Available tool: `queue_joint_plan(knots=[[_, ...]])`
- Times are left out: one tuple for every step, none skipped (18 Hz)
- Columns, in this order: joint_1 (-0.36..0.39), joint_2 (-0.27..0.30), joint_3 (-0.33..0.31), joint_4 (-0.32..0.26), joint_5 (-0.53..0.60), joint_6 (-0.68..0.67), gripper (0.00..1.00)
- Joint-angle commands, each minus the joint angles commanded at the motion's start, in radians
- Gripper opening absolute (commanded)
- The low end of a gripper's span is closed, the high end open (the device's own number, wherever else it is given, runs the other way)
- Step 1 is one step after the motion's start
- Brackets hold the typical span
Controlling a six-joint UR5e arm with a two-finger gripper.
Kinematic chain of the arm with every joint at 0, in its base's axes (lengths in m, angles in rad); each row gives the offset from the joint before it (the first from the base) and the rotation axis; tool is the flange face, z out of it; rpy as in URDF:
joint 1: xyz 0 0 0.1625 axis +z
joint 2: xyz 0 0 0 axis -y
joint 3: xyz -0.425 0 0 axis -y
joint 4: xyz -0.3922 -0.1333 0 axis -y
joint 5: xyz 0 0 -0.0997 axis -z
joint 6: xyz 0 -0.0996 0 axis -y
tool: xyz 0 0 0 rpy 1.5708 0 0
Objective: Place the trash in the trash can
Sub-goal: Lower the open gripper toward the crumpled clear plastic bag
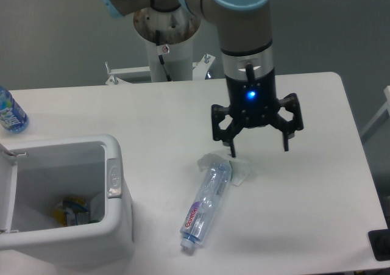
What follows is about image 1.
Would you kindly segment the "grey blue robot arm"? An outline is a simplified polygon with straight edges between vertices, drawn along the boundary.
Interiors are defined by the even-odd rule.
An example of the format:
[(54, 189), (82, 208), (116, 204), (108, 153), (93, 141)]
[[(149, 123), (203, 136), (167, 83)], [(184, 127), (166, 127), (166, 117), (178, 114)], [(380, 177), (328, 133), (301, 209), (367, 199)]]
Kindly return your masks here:
[(233, 147), (242, 129), (270, 125), (288, 142), (303, 129), (297, 95), (276, 96), (270, 0), (103, 2), (112, 17), (133, 15), (135, 29), (149, 47), (154, 82), (191, 79), (192, 55), (185, 45), (201, 21), (216, 27), (230, 104), (211, 107), (214, 140)]

